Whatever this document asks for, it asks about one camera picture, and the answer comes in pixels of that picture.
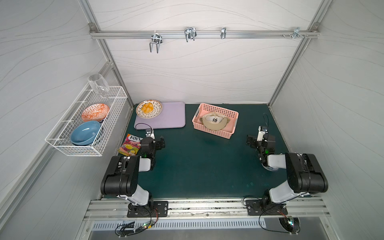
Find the beige baseball cap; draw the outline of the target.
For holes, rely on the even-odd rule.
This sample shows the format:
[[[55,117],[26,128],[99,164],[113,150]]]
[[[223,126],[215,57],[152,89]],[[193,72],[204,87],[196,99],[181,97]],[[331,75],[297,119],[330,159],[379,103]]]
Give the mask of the beige baseball cap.
[[[207,113],[200,117],[202,124],[209,130],[219,131],[224,129],[230,122],[230,119],[220,113]]]

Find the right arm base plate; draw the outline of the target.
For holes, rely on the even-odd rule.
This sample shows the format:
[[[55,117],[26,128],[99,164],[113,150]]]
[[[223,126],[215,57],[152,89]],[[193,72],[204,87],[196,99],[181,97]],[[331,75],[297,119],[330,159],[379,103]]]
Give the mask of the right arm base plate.
[[[263,204],[261,200],[245,200],[249,216],[287,216],[288,211],[284,204]]]

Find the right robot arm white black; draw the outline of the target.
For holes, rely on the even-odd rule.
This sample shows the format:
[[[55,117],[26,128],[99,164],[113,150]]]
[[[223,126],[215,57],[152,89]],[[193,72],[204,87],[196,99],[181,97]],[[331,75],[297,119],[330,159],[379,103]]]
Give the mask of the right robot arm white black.
[[[261,165],[268,171],[286,170],[287,179],[265,192],[260,205],[263,208],[285,204],[298,197],[325,193],[328,180],[313,154],[275,153],[275,137],[265,134],[262,139],[247,135],[246,144],[256,149]]]

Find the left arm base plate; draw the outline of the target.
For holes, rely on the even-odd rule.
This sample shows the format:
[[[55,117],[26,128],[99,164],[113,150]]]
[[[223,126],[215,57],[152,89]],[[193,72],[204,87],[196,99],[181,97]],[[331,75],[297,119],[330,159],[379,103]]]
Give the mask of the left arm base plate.
[[[165,218],[168,216],[169,202],[168,201],[154,201],[149,202],[145,206],[134,206],[129,204],[128,206],[128,218]]]

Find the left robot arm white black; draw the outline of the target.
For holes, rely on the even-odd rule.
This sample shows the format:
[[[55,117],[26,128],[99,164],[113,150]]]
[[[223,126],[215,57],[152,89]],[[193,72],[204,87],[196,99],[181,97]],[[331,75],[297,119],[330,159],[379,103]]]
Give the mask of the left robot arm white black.
[[[139,184],[139,173],[152,171],[156,164],[156,152],[165,148],[163,137],[141,140],[141,149],[135,156],[113,156],[101,182],[104,196],[115,196],[129,201],[133,206],[153,210],[153,197]]]

